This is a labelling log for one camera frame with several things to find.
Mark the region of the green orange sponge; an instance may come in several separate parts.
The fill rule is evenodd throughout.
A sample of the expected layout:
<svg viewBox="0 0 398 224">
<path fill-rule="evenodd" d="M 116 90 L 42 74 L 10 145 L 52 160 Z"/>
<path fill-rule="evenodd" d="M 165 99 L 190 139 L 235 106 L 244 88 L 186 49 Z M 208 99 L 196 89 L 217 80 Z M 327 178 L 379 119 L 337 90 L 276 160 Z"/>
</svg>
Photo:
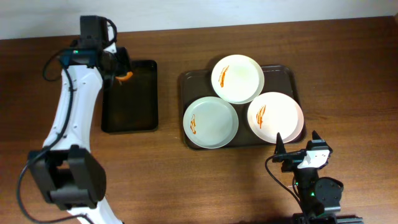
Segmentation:
<svg viewBox="0 0 398 224">
<path fill-rule="evenodd" d="M 128 81 L 132 76 L 133 76 L 133 73 L 132 73 L 132 72 L 127 72 L 127 73 L 125 74 L 125 76 L 122 76 L 122 77 L 115 77 L 115 79 L 117 79 L 117 81 L 119 81 L 119 82 L 126 82 L 126 81 Z"/>
</svg>

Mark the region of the white plate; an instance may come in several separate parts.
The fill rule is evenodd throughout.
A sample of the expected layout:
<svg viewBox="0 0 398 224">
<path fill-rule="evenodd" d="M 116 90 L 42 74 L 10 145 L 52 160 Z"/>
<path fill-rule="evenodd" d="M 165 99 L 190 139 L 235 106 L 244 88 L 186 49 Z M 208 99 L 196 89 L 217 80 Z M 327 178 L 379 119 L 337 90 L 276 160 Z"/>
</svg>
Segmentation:
<svg viewBox="0 0 398 224">
<path fill-rule="evenodd" d="M 234 139 L 239 118 L 230 103 L 215 96 L 206 96 L 188 106 L 182 125 L 192 143 L 201 148 L 216 149 Z"/>
<path fill-rule="evenodd" d="M 259 139 L 271 144 L 276 143 L 278 134 L 284 143 L 292 142 L 304 129 L 300 105 L 290 96 L 278 92 L 257 96 L 248 106 L 247 121 Z"/>
<path fill-rule="evenodd" d="M 211 71 L 215 93 L 232 104 L 249 103 L 264 88 L 262 68 L 245 55 L 229 55 L 219 60 Z"/>
</svg>

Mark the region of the white plate back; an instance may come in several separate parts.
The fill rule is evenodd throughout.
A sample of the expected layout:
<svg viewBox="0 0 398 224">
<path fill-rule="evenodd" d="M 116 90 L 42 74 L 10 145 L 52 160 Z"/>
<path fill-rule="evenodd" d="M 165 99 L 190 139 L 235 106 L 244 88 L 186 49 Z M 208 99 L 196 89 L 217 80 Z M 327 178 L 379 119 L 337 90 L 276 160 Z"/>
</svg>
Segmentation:
<svg viewBox="0 0 398 224">
<path fill-rule="evenodd" d="M 262 68 L 245 55 L 229 55 L 219 60 L 211 71 L 215 93 L 232 104 L 249 103 L 264 88 Z"/>
</svg>

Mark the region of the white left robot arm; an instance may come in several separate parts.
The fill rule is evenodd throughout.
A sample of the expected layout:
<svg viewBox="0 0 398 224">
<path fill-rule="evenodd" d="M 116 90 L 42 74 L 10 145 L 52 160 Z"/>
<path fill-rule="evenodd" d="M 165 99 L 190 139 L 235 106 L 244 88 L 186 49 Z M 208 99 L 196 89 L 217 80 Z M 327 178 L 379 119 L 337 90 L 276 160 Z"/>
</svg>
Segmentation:
<svg viewBox="0 0 398 224">
<path fill-rule="evenodd" d="M 49 135 L 31 151 L 29 171 L 46 203 L 80 223 L 120 223 L 106 199 L 106 173 L 90 151 L 93 112 L 104 80 L 132 75 L 125 49 L 116 47 L 117 28 L 102 16 L 81 16 L 80 36 L 53 60 L 61 66 L 62 90 Z"/>
</svg>

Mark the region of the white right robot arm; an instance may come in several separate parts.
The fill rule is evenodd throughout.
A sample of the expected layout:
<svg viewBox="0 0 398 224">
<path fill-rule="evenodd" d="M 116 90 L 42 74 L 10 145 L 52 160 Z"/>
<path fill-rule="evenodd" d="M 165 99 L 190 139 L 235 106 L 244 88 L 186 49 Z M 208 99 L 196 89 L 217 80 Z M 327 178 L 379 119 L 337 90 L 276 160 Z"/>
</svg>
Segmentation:
<svg viewBox="0 0 398 224">
<path fill-rule="evenodd" d="M 282 172 L 291 172 L 293 196 L 301 213 L 293 215 L 293 223 L 336 223 L 335 214 L 341 210 L 344 185 L 331 177 L 320 177 L 318 171 L 328 164 L 333 150 L 315 131 L 306 148 L 287 152 L 277 134 L 272 162 L 282 164 Z"/>
</svg>

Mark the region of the small black tray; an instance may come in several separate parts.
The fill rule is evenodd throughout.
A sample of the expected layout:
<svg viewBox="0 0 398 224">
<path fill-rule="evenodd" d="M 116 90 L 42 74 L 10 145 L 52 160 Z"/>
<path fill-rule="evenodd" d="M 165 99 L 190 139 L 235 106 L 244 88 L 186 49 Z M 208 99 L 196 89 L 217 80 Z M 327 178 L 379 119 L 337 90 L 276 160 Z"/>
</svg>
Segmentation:
<svg viewBox="0 0 398 224">
<path fill-rule="evenodd" d="M 159 125 L 157 63 L 133 60 L 132 77 L 104 81 L 101 129 L 108 134 L 155 131 Z"/>
</svg>

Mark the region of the large brown tray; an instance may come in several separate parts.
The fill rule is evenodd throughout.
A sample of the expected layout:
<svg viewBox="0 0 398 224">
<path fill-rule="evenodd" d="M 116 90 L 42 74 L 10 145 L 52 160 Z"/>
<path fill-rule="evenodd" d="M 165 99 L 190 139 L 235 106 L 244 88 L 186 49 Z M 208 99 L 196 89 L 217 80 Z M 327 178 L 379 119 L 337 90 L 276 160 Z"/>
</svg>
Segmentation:
<svg viewBox="0 0 398 224">
<path fill-rule="evenodd" d="M 264 73 L 263 93 L 279 92 L 300 102 L 294 73 L 284 65 L 262 66 Z M 183 116 L 187 108 L 195 100 L 206 96 L 217 96 L 211 86 L 211 72 L 209 70 L 194 70 L 180 75 L 180 115 Z M 239 128 L 234 139 L 224 149 L 264 147 L 269 143 L 258 138 L 248 125 L 247 112 L 249 103 L 233 105 L 239 118 Z"/>
</svg>

